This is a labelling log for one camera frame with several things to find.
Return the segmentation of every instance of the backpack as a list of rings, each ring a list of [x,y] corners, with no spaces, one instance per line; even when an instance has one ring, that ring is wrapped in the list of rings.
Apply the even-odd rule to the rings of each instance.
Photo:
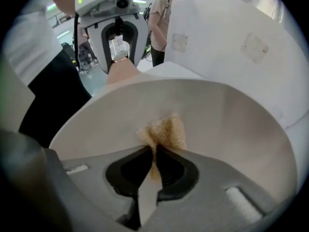
[[[152,3],[149,4],[149,6],[146,8],[146,10],[144,11],[144,14],[143,14],[144,20],[146,21],[147,25],[148,25],[148,22],[149,22],[151,5],[152,5]],[[169,0],[166,4],[165,11],[164,11],[164,14],[163,14],[163,18],[165,17],[165,13],[168,10],[168,8],[169,8]],[[148,38],[147,38],[147,44],[146,44],[146,48],[145,48],[143,58],[146,58],[147,54],[150,51],[150,48],[151,48],[151,31],[149,30],[149,34],[148,34]]]

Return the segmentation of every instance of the camera lens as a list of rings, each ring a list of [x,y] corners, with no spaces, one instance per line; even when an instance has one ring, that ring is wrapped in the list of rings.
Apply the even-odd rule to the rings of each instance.
[[[117,2],[117,7],[120,9],[124,9],[129,5],[129,2],[127,0],[119,0]]]

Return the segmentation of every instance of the brown sponge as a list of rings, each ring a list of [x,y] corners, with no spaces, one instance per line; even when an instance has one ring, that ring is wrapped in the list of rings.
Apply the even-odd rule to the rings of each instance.
[[[160,180],[160,172],[156,166],[156,147],[162,145],[166,148],[187,149],[185,131],[179,115],[174,112],[170,116],[148,124],[138,130],[139,139],[149,145],[153,151],[153,163],[150,176],[153,180]]]

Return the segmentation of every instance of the black trousers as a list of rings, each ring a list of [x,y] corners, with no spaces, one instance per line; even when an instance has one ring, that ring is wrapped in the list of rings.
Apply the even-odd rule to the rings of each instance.
[[[83,51],[85,51],[87,53],[87,56],[88,56],[88,53],[90,53],[91,55],[91,58],[93,60],[97,59],[95,53],[93,52],[93,50],[91,49],[91,46],[90,46],[90,43],[87,41],[87,42],[84,42],[82,43],[79,48]]]
[[[153,67],[155,67],[164,62],[165,52],[157,51],[151,46],[151,57],[153,58]]]
[[[64,50],[29,84],[29,88],[35,99],[19,132],[48,148],[56,133],[90,100],[91,95]]]

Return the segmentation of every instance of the ceiling light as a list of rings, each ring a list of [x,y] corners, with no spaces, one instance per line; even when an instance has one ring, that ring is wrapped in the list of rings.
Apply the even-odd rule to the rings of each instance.
[[[69,32],[70,32],[70,30],[60,34],[59,36],[57,36],[57,39],[61,38],[62,36],[66,35],[66,34],[68,34]]]
[[[53,4],[49,5],[49,6],[46,8],[46,10],[47,10],[47,11],[50,11],[50,10],[52,10],[52,9],[54,9],[54,8],[56,8],[56,5],[53,3]]]
[[[143,0],[133,0],[133,2],[136,2],[136,3],[147,3],[146,1],[143,1]]]

